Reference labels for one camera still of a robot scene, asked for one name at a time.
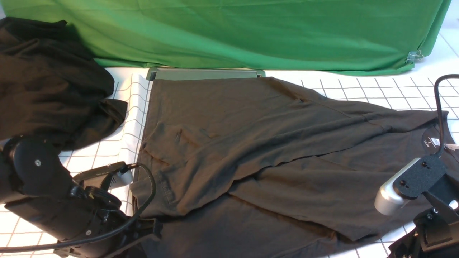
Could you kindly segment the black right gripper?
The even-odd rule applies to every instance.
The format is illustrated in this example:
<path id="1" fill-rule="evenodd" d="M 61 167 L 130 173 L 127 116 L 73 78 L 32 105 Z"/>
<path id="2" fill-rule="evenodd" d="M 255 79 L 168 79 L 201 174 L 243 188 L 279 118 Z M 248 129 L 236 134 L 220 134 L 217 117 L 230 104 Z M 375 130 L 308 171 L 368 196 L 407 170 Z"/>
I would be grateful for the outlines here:
<path id="1" fill-rule="evenodd" d="M 457 258 L 458 209 L 451 202 L 458 201 L 458 180 L 451 175 L 434 184 L 424 196 L 431 209 L 414 218 L 415 228 L 390 245 L 390 258 Z"/>

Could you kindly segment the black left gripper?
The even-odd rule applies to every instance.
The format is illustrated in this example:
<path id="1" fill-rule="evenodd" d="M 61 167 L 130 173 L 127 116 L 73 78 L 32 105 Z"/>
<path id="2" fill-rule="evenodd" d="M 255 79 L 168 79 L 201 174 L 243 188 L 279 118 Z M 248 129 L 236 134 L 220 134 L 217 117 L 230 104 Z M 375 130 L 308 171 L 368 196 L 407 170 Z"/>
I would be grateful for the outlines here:
<path id="1" fill-rule="evenodd" d="M 162 223 L 121 212 L 118 198 L 104 189 L 78 185 L 67 194 L 39 194 L 9 201 L 5 208 L 56 238 L 54 244 L 6 248 L 6 253 L 52 249 L 61 257 L 140 258 L 143 244 L 162 239 Z"/>

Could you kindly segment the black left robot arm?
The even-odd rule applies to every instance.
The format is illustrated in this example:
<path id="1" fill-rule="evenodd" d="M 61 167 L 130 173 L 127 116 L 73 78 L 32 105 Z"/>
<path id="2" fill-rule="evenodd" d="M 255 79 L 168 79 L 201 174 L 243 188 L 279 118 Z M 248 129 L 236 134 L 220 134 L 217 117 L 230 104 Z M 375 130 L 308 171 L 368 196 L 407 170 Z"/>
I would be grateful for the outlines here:
<path id="1" fill-rule="evenodd" d="M 109 189 L 142 168 L 151 194 L 132 216 Z M 10 212 L 56 238 L 55 244 L 1 248 L 2 253 L 51 249 L 67 258 L 145 258 L 141 242 L 161 240 L 162 224 L 140 216 L 156 194 L 145 165 L 118 162 L 72 177 L 55 148 L 44 139 L 14 137 L 1 142 L 1 204 Z"/>

